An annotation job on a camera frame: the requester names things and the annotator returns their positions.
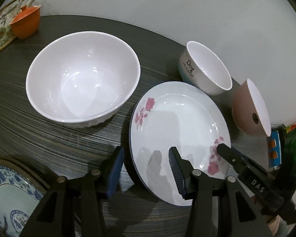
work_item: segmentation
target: blue floral pattern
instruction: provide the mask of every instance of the blue floral pattern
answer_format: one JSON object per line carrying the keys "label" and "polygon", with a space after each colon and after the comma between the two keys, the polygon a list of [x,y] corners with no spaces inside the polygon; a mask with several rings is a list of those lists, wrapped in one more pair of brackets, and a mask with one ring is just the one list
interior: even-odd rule
{"label": "blue floral pattern", "polygon": [[[5,166],[0,166],[0,185],[2,184],[11,184],[20,188],[21,190],[29,194],[32,198],[37,200],[37,202],[39,202],[43,197],[40,191],[35,189],[35,187],[29,183],[28,179],[24,178],[19,173]],[[12,215],[12,212],[10,214],[10,219],[14,229],[16,230],[17,233],[19,233],[19,231],[20,232],[22,231],[29,216],[22,211],[15,212],[13,215]],[[2,229],[4,228],[4,225],[1,222],[1,220],[0,220],[0,227]]]}
{"label": "blue floral pattern", "polygon": [[10,220],[14,230],[20,234],[25,226],[29,216],[22,211],[12,210],[10,213]]}

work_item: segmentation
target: white bowl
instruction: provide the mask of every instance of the white bowl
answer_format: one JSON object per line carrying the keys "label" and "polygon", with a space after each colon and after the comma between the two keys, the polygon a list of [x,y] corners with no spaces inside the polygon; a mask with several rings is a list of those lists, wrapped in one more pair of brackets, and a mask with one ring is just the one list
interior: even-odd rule
{"label": "white bowl", "polygon": [[209,95],[232,88],[228,69],[218,56],[199,42],[189,41],[179,60],[179,72],[184,82]]}
{"label": "white bowl", "polygon": [[227,124],[216,104],[198,88],[166,82],[150,89],[138,102],[130,125],[130,148],[143,184],[158,198],[190,206],[178,192],[169,164],[169,149],[176,146],[194,168],[224,179],[228,162],[217,145],[231,147]]}
{"label": "white bowl", "polygon": [[270,136],[271,122],[266,105],[256,85],[247,79],[234,95],[232,117],[247,135]]}
{"label": "white bowl", "polygon": [[48,119],[89,127],[114,115],[134,92],[141,68],[133,49],[101,32],[78,32],[47,45],[26,77],[27,97]]}

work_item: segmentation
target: black logo sticker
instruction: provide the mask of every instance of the black logo sticker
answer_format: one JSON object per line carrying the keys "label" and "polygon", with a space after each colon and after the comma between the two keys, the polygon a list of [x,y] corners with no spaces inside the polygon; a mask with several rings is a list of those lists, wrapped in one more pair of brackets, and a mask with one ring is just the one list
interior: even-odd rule
{"label": "black logo sticker", "polygon": [[259,118],[258,118],[258,116],[257,116],[255,113],[252,113],[252,118],[253,118],[253,121],[254,121],[256,124],[259,124]]}
{"label": "black logo sticker", "polygon": [[192,64],[191,64],[191,61],[188,60],[186,64],[188,65],[188,67],[190,68],[190,72],[192,73],[193,70],[194,70],[194,68],[193,68],[193,66],[192,66]]}

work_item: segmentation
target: pink bowl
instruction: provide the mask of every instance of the pink bowl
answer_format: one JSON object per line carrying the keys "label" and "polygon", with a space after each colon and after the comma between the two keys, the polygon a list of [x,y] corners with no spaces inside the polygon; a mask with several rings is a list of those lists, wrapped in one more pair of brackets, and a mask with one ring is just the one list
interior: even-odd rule
{"label": "pink bowl", "polygon": [[240,86],[234,96],[232,117],[236,126],[248,135],[271,135],[270,117],[264,100],[250,79]]}

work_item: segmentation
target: blue and white plate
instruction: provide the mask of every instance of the blue and white plate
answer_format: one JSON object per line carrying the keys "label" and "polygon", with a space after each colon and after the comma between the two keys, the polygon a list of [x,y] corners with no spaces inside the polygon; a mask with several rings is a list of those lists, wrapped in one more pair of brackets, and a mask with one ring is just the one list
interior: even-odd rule
{"label": "blue and white plate", "polygon": [[16,165],[0,160],[0,228],[18,237],[45,189]]}

